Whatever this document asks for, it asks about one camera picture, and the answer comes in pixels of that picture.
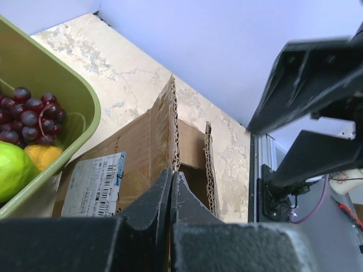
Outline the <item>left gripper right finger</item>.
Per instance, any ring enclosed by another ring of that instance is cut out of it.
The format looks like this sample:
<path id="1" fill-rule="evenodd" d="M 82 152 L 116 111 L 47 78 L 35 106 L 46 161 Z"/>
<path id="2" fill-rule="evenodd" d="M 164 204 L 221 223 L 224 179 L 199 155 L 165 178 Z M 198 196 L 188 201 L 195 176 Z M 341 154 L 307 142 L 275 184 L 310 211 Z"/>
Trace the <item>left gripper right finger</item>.
<path id="1" fill-rule="evenodd" d="M 218 248 L 223 223 L 191 191 L 183 172 L 176 172 L 171 195 L 172 271 L 222 271 Z"/>

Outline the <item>brown cardboard express box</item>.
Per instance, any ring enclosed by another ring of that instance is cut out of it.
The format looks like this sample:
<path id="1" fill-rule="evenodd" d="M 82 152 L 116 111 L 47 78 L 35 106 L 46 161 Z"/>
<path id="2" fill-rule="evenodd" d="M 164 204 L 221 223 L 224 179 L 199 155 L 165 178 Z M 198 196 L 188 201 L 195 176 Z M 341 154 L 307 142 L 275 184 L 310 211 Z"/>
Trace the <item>brown cardboard express box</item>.
<path id="1" fill-rule="evenodd" d="M 208 198 L 208 137 L 178 120 L 175 78 L 153 106 L 62 172 L 53 216 L 60 219 L 61 271 L 121 271 L 121 212 L 164 169 L 183 172 L 191 191 L 217 218 Z"/>

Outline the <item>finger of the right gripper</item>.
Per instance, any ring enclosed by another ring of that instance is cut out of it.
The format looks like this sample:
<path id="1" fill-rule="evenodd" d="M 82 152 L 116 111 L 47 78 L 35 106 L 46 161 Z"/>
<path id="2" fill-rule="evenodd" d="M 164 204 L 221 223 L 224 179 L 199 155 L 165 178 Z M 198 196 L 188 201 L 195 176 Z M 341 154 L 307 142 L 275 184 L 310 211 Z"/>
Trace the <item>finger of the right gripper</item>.
<path id="1" fill-rule="evenodd" d="M 272 185 L 284 188 L 312 177 L 356 168 L 362 168 L 361 139 L 303 130 L 274 173 Z"/>
<path id="2" fill-rule="evenodd" d="M 307 114 L 362 125 L 362 42 L 288 42 L 273 63 L 247 129 L 270 133 Z"/>

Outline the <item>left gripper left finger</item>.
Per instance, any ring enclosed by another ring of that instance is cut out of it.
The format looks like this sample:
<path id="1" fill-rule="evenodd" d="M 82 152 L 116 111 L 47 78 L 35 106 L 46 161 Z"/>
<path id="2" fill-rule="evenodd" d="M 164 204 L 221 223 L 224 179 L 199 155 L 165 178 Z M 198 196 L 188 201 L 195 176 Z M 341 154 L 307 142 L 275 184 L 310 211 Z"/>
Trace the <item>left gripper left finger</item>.
<path id="1" fill-rule="evenodd" d="M 121 212 L 121 271 L 167 271 L 172 170 L 164 169 L 153 185 Z"/>

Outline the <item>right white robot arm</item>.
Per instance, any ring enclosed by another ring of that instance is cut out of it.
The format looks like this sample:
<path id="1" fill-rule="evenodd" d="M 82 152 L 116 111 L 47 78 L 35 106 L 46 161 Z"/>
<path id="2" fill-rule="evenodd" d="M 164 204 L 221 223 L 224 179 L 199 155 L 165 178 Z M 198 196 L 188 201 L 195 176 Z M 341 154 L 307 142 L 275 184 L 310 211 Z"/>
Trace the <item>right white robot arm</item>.
<path id="1" fill-rule="evenodd" d="M 355 136 L 301 131 L 265 183 L 274 199 L 300 194 L 306 180 L 331 173 L 336 174 L 331 187 L 339 194 L 362 185 L 361 39 L 288 42 L 247 128 L 264 135 L 307 115 L 352 121 Z"/>

